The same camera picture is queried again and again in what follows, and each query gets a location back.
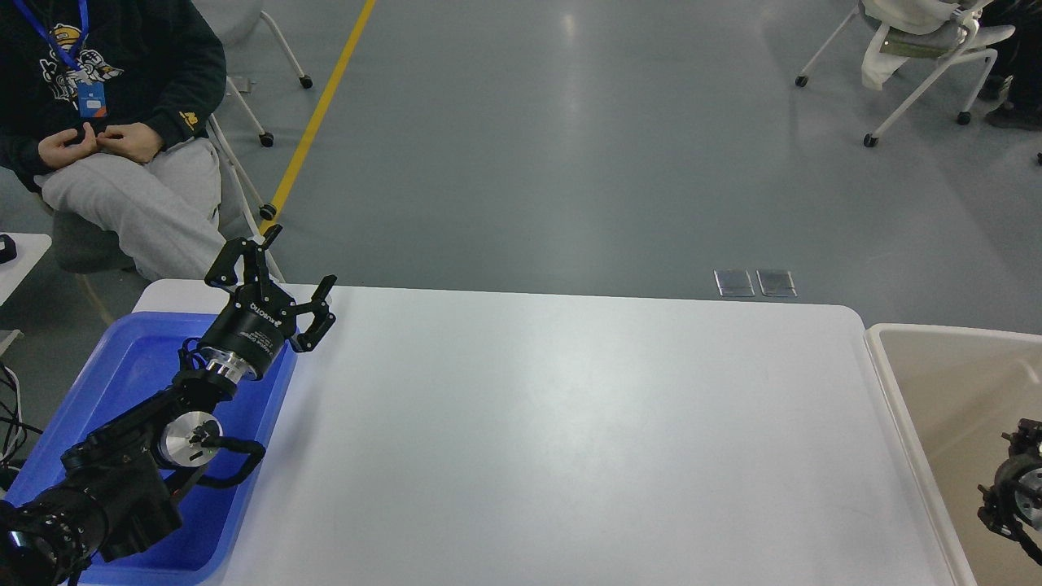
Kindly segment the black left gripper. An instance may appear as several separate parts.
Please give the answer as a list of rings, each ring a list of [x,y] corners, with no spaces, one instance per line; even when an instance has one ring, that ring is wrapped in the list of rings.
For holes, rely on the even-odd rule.
[[[294,352],[311,352],[336,320],[327,299],[338,279],[334,274],[321,279],[302,304],[294,304],[294,298],[272,279],[265,253],[280,233],[282,226],[274,224],[260,243],[253,238],[226,241],[204,277],[206,285],[230,293],[230,302],[201,337],[199,352],[208,359],[235,355],[248,365],[246,379],[251,381],[267,374],[287,338],[291,336]],[[312,316],[308,329],[296,331],[289,308],[291,316]]]

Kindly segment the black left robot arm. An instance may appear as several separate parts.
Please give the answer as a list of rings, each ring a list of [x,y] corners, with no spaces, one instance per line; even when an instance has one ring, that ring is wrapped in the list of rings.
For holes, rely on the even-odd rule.
[[[311,352],[334,324],[334,275],[298,304],[272,279],[263,241],[230,240],[205,282],[230,300],[205,333],[187,339],[171,385],[63,453],[63,481],[15,507],[2,504],[4,585],[77,584],[94,555],[144,553],[183,523],[180,500],[198,486],[231,489],[260,465],[264,445],[224,434],[213,411],[258,381],[289,344]]]

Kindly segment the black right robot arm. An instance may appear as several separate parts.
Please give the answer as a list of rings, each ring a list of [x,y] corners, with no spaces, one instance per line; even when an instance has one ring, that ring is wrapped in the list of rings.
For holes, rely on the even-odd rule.
[[[1018,543],[1040,564],[1041,550],[1026,529],[1041,531],[1041,422],[1020,419],[1013,433],[1001,437],[1009,442],[1008,459],[992,486],[978,486],[983,504],[976,515],[988,531]]]

